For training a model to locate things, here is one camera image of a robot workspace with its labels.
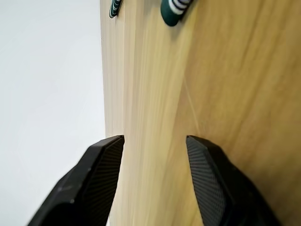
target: white background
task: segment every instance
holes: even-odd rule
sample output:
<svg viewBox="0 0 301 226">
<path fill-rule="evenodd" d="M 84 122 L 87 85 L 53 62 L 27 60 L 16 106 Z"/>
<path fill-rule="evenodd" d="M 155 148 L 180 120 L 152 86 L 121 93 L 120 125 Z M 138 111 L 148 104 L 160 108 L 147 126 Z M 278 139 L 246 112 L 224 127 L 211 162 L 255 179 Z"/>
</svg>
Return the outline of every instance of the white background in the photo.
<svg viewBox="0 0 301 226">
<path fill-rule="evenodd" d="M 99 0 L 0 0 L 0 225 L 105 137 Z"/>
</svg>

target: wood grain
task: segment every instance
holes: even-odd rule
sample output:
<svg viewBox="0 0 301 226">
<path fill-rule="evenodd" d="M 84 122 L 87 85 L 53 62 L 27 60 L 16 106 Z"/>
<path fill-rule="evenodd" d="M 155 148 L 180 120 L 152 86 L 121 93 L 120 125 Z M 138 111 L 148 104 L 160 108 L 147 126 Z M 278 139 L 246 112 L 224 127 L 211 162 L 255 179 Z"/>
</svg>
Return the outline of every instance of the wood grain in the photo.
<svg viewBox="0 0 301 226">
<path fill-rule="evenodd" d="M 187 134 L 219 144 L 286 226 L 301 222 L 301 1 L 101 3 L 106 135 L 125 134 L 112 226 L 202 225 Z"/>
</svg>

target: white stripe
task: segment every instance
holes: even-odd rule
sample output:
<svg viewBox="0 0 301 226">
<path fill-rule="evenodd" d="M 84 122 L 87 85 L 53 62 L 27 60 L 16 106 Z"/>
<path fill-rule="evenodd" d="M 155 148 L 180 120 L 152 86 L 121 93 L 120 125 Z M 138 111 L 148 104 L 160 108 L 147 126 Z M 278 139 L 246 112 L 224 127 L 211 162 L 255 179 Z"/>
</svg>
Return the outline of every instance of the white stripe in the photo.
<svg viewBox="0 0 301 226">
<path fill-rule="evenodd" d="M 186 9 L 187 8 L 187 5 L 183 5 L 182 3 L 180 3 L 178 0 L 174 0 L 174 3 L 177 7 L 180 7 L 180 8 L 183 8 L 183 9 Z"/>
<path fill-rule="evenodd" d="M 184 2 L 184 3 L 189 3 L 190 0 L 181 0 L 181 2 Z"/>
<path fill-rule="evenodd" d="M 173 11 L 173 13 L 175 13 L 175 14 L 177 14 L 177 15 L 183 14 L 184 10 L 179 10 L 178 8 L 176 8 L 176 7 L 174 6 L 172 0 L 168 0 L 168 4 L 169 4 L 169 7 L 170 7 L 171 11 Z"/>
</svg>

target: black plastic part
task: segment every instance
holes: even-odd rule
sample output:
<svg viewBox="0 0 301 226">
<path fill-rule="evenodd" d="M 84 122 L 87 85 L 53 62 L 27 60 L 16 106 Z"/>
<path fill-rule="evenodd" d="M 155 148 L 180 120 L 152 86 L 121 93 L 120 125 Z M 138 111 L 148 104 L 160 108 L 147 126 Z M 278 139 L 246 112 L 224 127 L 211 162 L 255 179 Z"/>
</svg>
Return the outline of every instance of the black plastic part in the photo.
<svg viewBox="0 0 301 226">
<path fill-rule="evenodd" d="M 186 144 L 204 226 L 280 225 L 254 184 L 219 146 L 194 136 L 187 136 Z"/>
<path fill-rule="evenodd" d="M 90 146 L 63 176 L 28 226 L 105 226 L 116 192 L 124 136 Z"/>
</svg>

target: green and white striped object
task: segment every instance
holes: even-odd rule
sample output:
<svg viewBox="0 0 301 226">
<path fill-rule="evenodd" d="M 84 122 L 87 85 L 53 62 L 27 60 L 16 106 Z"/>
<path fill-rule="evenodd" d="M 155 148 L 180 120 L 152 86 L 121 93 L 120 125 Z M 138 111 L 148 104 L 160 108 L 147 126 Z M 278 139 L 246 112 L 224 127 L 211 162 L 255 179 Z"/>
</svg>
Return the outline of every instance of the green and white striped object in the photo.
<svg viewBox="0 0 301 226">
<path fill-rule="evenodd" d="M 176 26 L 192 0 L 162 0 L 161 15 L 168 26 Z"/>
<path fill-rule="evenodd" d="M 119 9 L 121 5 L 121 0 L 112 0 L 109 16 L 113 18 L 118 15 Z"/>
</svg>

